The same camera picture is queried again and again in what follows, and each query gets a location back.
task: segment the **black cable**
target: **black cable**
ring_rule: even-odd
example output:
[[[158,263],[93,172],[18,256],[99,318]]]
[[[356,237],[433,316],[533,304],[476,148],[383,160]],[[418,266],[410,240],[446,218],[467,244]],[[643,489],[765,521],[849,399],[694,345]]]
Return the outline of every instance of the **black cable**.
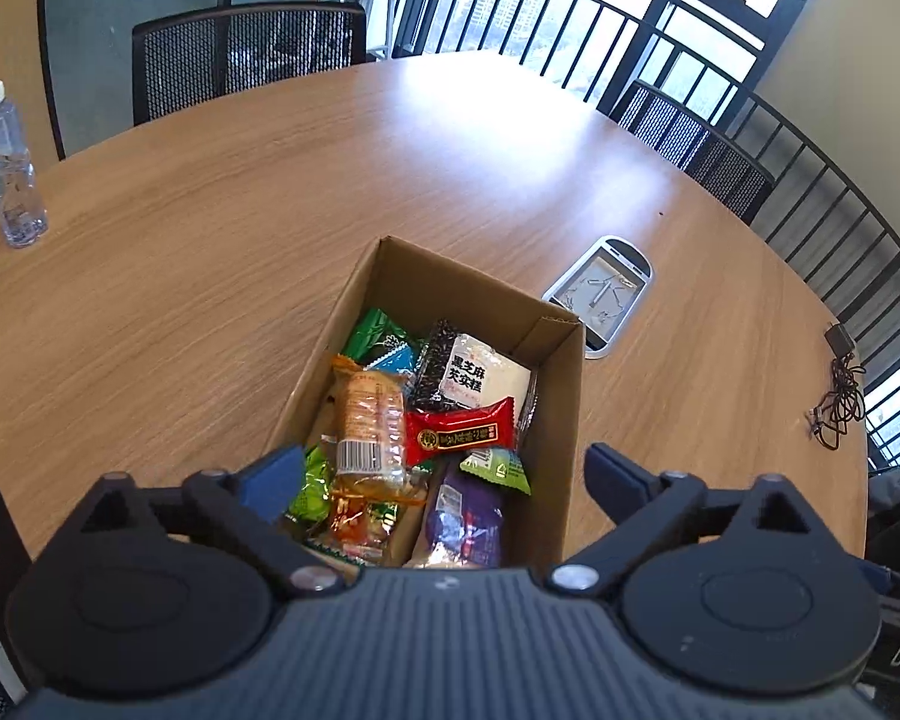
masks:
[[[813,409],[811,431],[827,449],[840,447],[840,436],[847,435],[847,424],[859,422],[866,414],[864,394],[856,377],[866,373],[861,365],[850,366],[853,352],[835,357],[830,363],[831,389]]]

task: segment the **green snack package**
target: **green snack package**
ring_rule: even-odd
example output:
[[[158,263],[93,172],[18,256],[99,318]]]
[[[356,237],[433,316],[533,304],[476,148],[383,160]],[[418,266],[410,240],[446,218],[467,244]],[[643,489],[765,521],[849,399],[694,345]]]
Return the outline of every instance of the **green snack package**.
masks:
[[[307,522],[323,522],[330,514],[330,466],[319,446],[307,452],[303,487],[290,504],[288,514]]]
[[[341,354],[359,365],[372,365],[402,343],[415,346],[406,330],[380,309],[371,308],[353,328]]]
[[[460,464],[461,471],[479,476],[482,480],[505,488],[514,488],[530,495],[530,483],[516,452],[499,446],[474,449]]]

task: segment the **purple snack bag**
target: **purple snack bag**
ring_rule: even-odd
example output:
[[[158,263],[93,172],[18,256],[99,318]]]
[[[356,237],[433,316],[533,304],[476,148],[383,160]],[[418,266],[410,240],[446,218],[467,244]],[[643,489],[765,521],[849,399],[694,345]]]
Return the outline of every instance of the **purple snack bag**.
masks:
[[[501,488],[451,463],[424,526],[436,562],[500,565]]]

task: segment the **black mesh chair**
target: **black mesh chair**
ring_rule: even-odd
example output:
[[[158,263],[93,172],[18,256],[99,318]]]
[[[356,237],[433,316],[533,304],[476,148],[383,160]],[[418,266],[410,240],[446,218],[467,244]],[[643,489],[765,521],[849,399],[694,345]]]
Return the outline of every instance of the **black mesh chair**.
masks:
[[[677,100],[643,81],[620,98],[613,119],[750,224],[773,191],[773,177],[741,148]]]
[[[349,2],[257,2],[138,23],[133,123],[365,61],[367,14]]]

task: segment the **wooden table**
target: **wooden table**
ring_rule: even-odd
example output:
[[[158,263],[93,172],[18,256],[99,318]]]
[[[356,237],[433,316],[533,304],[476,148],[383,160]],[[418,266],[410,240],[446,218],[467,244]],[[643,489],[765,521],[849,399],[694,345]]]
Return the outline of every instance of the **wooden table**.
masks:
[[[863,548],[865,436],[804,413],[833,317],[727,209],[608,119],[486,53],[362,65],[163,117],[39,175],[0,236],[0,485],[31,552],[104,471],[170,485],[261,451],[359,254],[392,233],[541,295],[597,237],[655,280],[584,364],[604,440],[711,485],[787,474]],[[567,550],[608,527],[583,484]]]

